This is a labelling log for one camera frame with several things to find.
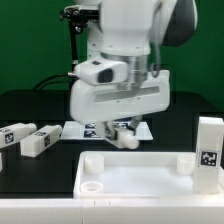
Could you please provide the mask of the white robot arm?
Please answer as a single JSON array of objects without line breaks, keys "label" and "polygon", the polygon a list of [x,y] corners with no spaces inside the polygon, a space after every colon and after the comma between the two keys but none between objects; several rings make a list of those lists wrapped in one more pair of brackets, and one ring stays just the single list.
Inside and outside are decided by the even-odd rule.
[{"label": "white robot arm", "polygon": [[96,133],[118,148],[136,148],[142,116],[170,102],[160,48],[189,40],[197,20],[195,0],[101,0],[99,48],[74,69],[71,117],[94,123]]}]

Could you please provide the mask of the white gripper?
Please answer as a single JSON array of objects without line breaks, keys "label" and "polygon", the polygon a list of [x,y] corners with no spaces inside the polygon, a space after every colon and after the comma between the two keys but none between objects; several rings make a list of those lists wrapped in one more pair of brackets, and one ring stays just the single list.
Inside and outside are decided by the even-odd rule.
[{"label": "white gripper", "polygon": [[135,131],[142,115],[164,111],[170,103],[168,70],[156,78],[148,72],[144,81],[130,85],[127,63],[92,58],[77,65],[74,74],[78,80],[71,89],[70,115],[81,124],[102,122],[101,136],[107,140],[116,137],[111,120],[133,117],[128,129]]}]

